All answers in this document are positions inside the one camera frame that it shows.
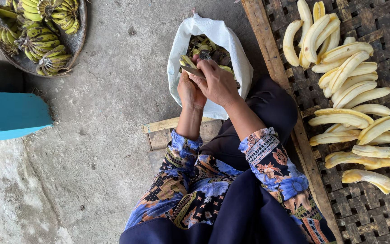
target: knife blade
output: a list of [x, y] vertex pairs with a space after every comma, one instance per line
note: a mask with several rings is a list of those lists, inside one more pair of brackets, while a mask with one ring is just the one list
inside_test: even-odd
[[196, 76], [199, 76], [199, 77], [205, 79], [205, 75], [204, 75], [204, 73], [200, 69], [194, 69], [194, 68], [187, 67], [187, 66], [184, 66], [184, 65], [180, 65], [180, 68], [186, 70], [189, 73], [192, 73], [192, 74], [194, 74]]

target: batik pattern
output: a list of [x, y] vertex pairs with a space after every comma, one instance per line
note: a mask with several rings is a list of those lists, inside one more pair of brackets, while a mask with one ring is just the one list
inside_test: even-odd
[[[135, 206], [126, 229], [153, 218], [168, 218], [181, 229], [213, 225], [231, 183], [242, 173], [212, 156], [197, 156], [201, 138], [192, 141], [175, 130], [171, 136], [160, 172]], [[249, 135], [239, 150], [261, 186], [284, 207], [309, 243], [336, 243], [309, 194], [306, 176], [296, 170], [273, 128]]]

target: blue painted wall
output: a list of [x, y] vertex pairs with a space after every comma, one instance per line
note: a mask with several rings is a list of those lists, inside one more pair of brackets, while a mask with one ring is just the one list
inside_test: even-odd
[[34, 94], [0, 92], [0, 140], [52, 126], [49, 106]]

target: hand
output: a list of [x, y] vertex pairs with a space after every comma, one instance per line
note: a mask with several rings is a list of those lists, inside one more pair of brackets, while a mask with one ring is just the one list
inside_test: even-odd
[[242, 100], [237, 91], [233, 74], [221, 69], [213, 60], [200, 60], [197, 68], [202, 70], [206, 79], [190, 74], [192, 79], [212, 102], [219, 104], [225, 109], [230, 105]]
[[[193, 62], [196, 63], [199, 59], [198, 55], [194, 55]], [[203, 110], [207, 102], [198, 85], [189, 79], [189, 75], [185, 70], [181, 72], [179, 85], [177, 91], [181, 99], [181, 106], [183, 109]]]

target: blue floral sleeve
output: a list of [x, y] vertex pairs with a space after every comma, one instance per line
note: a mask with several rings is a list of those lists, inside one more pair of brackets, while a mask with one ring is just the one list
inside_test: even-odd
[[160, 172], [133, 209], [125, 229], [153, 218], [166, 217], [166, 213], [188, 194], [190, 178], [195, 174], [194, 164], [203, 141], [201, 137], [196, 141], [189, 140], [175, 130], [171, 137]]
[[273, 128], [245, 138], [239, 150], [252, 172], [300, 227], [309, 243], [336, 243], [326, 219], [309, 194], [308, 179], [296, 170]]

